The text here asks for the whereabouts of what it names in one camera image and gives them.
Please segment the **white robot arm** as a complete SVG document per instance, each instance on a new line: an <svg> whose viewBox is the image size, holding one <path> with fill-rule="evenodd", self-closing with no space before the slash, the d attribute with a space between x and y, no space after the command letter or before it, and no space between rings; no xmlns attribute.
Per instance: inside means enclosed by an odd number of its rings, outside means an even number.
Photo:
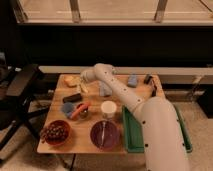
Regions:
<svg viewBox="0 0 213 171"><path fill-rule="evenodd" d="M114 76L114 67L98 63L83 70L84 83L102 81L141 124L147 171L190 171L180 121L166 98L138 96Z"/></svg>

